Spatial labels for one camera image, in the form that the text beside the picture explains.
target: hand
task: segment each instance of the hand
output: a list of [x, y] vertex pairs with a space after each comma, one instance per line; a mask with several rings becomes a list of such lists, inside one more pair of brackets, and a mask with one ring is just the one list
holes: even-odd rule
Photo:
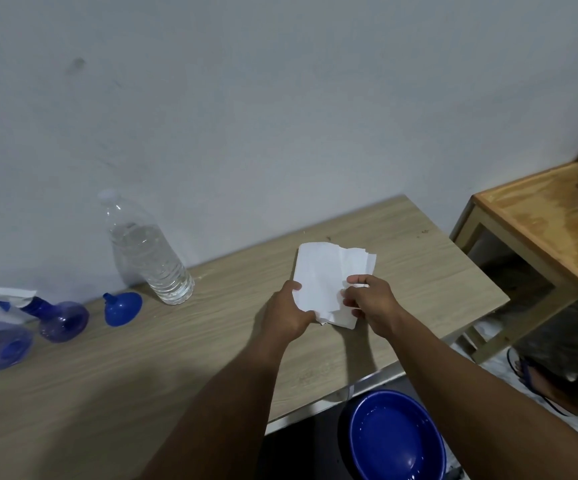
[[286, 347], [289, 342], [307, 330], [309, 323], [315, 321], [316, 312], [303, 312], [295, 304], [293, 290], [300, 288], [302, 288], [300, 283], [289, 280], [280, 291], [273, 293], [262, 317], [260, 327], [262, 337]]
[[350, 286], [343, 290], [342, 303], [356, 308], [352, 310], [354, 317], [365, 319], [377, 335], [389, 339], [394, 333], [398, 316], [407, 313], [393, 296], [389, 283], [371, 274], [353, 274], [347, 278], [347, 283], [369, 285], [359, 288]]

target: left hand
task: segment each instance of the left hand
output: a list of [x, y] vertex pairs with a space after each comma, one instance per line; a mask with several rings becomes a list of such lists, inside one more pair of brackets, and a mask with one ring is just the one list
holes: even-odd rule
[[315, 321], [316, 312], [303, 312], [295, 304], [293, 290], [300, 288], [302, 288], [300, 283], [289, 280], [280, 291], [273, 293], [262, 317], [260, 326], [262, 337], [285, 347], [300, 337], [307, 330], [309, 323]]

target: wall stain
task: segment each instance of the wall stain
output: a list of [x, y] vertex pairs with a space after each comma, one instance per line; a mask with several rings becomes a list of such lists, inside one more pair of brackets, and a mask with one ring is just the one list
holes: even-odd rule
[[86, 61], [82, 57], [76, 57], [71, 61], [65, 73], [67, 75], [75, 75], [79, 72], [82, 72], [85, 68], [85, 65]]

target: forearm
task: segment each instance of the forearm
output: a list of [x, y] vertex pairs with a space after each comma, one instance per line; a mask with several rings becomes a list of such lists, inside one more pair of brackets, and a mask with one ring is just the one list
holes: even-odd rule
[[143, 480], [251, 478], [285, 346], [258, 337], [200, 391]]
[[474, 479], [578, 478], [578, 433], [437, 339], [406, 312], [389, 342]]

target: flip-flop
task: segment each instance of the flip-flop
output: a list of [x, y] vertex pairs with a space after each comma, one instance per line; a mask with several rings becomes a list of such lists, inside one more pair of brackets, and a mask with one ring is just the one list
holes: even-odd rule
[[[517, 360], [511, 359], [511, 352], [512, 351], [517, 355]], [[517, 375], [518, 379], [520, 379], [520, 382], [527, 389], [529, 389], [529, 391], [533, 392], [537, 396], [540, 396], [544, 400], [545, 403], [549, 404], [551, 409], [556, 411], [561, 416], [565, 416], [567, 418], [575, 417], [572, 413], [567, 411], [565, 408], [563, 408], [563, 407], [561, 407], [555, 403], [552, 403], [549, 398], [545, 397], [543, 394], [538, 392], [536, 390], [536, 388], [533, 386], [533, 384], [531, 382], [531, 374], [529, 373], [529, 367], [533, 367], [538, 372], [540, 372], [541, 374], [543, 374], [547, 377], [554, 375], [552, 373], [552, 371], [549, 371], [545, 366], [534, 361], [534, 359], [532, 359], [531, 357], [520, 357], [520, 355], [517, 354], [517, 352], [513, 349], [513, 347], [509, 347], [509, 350], [507, 350], [507, 362], [509, 362], [509, 367], [511, 367], [511, 370], [514, 371], [514, 373]], [[518, 362], [520, 364], [520, 371], [514, 365], [516, 362]]]

